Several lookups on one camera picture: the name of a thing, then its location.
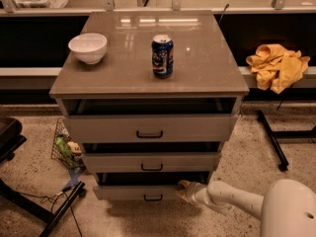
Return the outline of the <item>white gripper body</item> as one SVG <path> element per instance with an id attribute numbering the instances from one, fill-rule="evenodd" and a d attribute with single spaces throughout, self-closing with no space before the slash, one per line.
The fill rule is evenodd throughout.
<path id="1" fill-rule="evenodd" d="M 207 185 L 195 183 L 192 194 L 193 204 L 209 205 L 210 198 L 207 192 Z"/>

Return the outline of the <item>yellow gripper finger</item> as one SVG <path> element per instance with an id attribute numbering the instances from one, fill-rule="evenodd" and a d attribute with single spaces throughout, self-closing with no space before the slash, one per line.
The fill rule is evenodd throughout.
<path id="1" fill-rule="evenodd" d="M 192 200 L 191 197 L 189 197 L 189 196 L 187 195 L 186 192 L 184 192 L 184 191 L 176 191 L 176 195 L 177 195 L 179 198 L 183 199 L 185 202 L 190 203 L 190 204 L 194 204 L 194 201 Z"/>
<path id="2" fill-rule="evenodd" d="M 178 186 L 179 186 L 180 191 L 188 191 L 188 190 L 193 190 L 197 184 L 198 184 L 197 182 L 190 182 L 187 180 L 181 180 L 178 183 Z"/>

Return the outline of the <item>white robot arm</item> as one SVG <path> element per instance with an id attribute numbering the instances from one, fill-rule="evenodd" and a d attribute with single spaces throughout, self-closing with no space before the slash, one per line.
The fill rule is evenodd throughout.
<path id="1" fill-rule="evenodd" d="M 237 207 L 257 218 L 260 237 L 316 237 L 316 194 L 299 182 L 278 180 L 263 196 L 220 181 L 180 181 L 179 186 L 176 194 L 190 204 L 222 214 Z"/>

